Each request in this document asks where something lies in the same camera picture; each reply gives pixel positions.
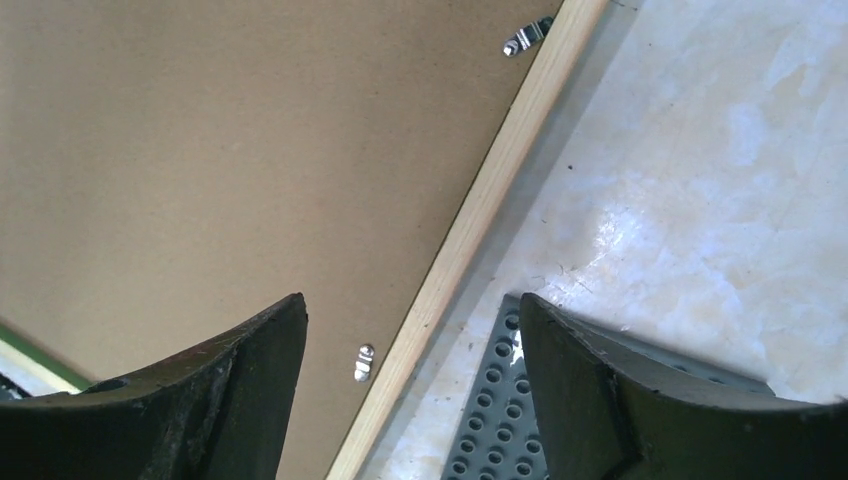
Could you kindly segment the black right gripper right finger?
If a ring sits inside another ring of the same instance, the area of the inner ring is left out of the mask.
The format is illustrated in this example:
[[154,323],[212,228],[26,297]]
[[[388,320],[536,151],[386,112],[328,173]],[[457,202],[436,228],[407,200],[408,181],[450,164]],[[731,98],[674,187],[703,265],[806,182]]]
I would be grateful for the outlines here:
[[847,404],[763,382],[595,325],[538,295],[519,325],[554,479],[843,479]]

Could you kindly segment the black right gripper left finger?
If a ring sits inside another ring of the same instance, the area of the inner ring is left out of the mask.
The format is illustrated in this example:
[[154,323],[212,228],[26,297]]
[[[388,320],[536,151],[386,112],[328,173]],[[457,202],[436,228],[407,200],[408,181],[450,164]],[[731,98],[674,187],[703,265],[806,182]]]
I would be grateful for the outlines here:
[[1,405],[5,479],[272,479],[305,352],[304,297],[78,393]]

